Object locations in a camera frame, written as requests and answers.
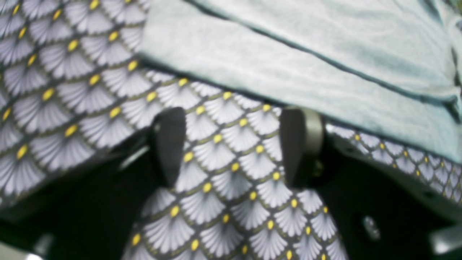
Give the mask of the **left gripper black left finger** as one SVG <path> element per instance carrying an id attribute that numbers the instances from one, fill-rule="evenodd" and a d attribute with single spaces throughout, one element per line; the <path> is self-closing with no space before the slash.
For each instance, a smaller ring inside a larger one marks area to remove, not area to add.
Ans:
<path id="1" fill-rule="evenodd" d="M 148 198 L 180 175 L 186 112 L 166 109 L 102 160 L 1 212 L 1 244 L 18 260 L 119 260 Z"/>

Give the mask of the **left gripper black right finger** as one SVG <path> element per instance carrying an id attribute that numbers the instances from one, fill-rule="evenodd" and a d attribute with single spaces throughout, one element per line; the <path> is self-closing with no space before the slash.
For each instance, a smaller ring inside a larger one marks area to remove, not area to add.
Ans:
<path id="1" fill-rule="evenodd" d="M 460 260 L 461 207 L 327 132 L 312 110 L 284 108 L 287 185 L 318 192 L 351 260 Z"/>

